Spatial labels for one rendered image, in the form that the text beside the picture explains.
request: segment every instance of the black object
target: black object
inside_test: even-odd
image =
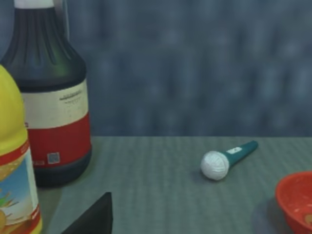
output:
[[[22,94],[64,90],[85,80],[85,62],[69,44],[58,22],[54,7],[15,9],[13,36],[1,64],[12,75]],[[86,128],[78,129],[75,135],[89,134],[86,132]],[[40,148],[39,144],[45,145],[46,139],[37,143],[31,134],[29,139],[33,160],[37,160],[36,148]],[[48,168],[34,165],[37,186],[62,186],[78,178],[90,162],[92,149],[81,154],[75,154],[77,159],[68,164]]]
[[[111,234],[112,230],[112,194],[105,193],[62,234]]]

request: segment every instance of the dark sauce bottle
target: dark sauce bottle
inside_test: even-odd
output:
[[[22,92],[37,186],[61,186],[91,158],[86,65],[61,30],[53,0],[15,0],[14,19],[1,63]]]

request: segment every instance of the table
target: table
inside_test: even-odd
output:
[[[209,150],[250,140],[259,148],[220,182],[199,172]],[[312,168],[312,138],[93,137],[86,172],[39,190],[43,234],[59,234],[112,192],[113,234],[291,234],[274,199],[277,182]]]

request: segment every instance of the blue gray wall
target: blue gray wall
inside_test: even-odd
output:
[[[92,133],[312,136],[312,1],[68,0]],[[0,57],[13,0],[0,2]]]

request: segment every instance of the red plastic bowl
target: red plastic bowl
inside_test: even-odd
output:
[[[298,172],[281,179],[275,196],[295,234],[312,234],[312,172]]]

